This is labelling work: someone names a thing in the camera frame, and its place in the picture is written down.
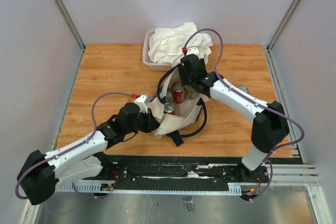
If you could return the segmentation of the purple soda can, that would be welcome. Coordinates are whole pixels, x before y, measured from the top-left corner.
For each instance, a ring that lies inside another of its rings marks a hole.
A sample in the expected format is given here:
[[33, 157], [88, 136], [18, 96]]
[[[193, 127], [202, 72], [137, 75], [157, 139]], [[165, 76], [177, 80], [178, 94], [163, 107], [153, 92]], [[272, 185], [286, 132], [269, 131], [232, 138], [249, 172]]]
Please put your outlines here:
[[249, 89], [247, 86], [238, 86], [238, 89], [240, 89], [242, 92], [249, 94]]

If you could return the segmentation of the beige canvas tote bag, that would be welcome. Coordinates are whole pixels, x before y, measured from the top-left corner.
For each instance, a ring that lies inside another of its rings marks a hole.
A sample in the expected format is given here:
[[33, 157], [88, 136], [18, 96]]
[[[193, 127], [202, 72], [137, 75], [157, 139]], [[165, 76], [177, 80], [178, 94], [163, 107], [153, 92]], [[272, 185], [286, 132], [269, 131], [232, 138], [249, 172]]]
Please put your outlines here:
[[179, 130], [195, 123], [202, 111], [206, 112], [205, 103], [209, 100], [207, 96], [197, 93], [194, 98], [186, 98], [181, 104], [175, 103], [174, 114], [164, 112], [163, 99], [166, 97], [167, 92], [173, 91], [173, 86], [180, 81], [178, 68], [174, 67], [170, 69], [159, 80], [156, 95], [152, 101], [148, 103], [151, 114], [160, 124], [157, 129], [153, 130], [153, 134], [157, 138], [161, 138], [165, 135], [170, 137], [176, 146], [183, 143], [183, 138], [194, 136], [204, 128], [206, 120], [204, 120], [201, 127], [193, 133], [184, 135], [179, 133]]

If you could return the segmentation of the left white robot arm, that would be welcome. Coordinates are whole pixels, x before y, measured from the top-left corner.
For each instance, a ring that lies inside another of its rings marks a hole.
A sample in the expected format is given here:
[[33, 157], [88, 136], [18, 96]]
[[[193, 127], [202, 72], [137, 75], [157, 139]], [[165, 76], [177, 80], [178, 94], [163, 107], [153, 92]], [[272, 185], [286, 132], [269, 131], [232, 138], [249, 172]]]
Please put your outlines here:
[[98, 153], [124, 142], [128, 134], [155, 131], [162, 116], [163, 110], [158, 106], [148, 105], [147, 112], [142, 112], [138, 104], [129, 102], [118, 114], [96, 125], [89, 135], [54, 151], [31, 152], [17, 176], [16, 196], [39, 205], [58, 188], [79, 179], [108, 179], [112, 166], [102, 162]]

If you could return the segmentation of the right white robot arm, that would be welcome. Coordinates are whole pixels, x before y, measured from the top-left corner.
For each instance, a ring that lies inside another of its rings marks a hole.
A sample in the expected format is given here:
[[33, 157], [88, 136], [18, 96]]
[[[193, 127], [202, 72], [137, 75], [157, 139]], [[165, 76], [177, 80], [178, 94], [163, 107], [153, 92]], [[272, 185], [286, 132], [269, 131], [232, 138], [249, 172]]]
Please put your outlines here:
[[237, 171], [242, 181], [250, 182], [267, 155], [290, 133], [283, 106], [277, 101], [254, 98], [214, 71], [207, 72], [204, 60], [194, 54], [181, 59], [178, 72], [182, 85], [228, 105], [252, 124], [252, 146], [238, 163]]

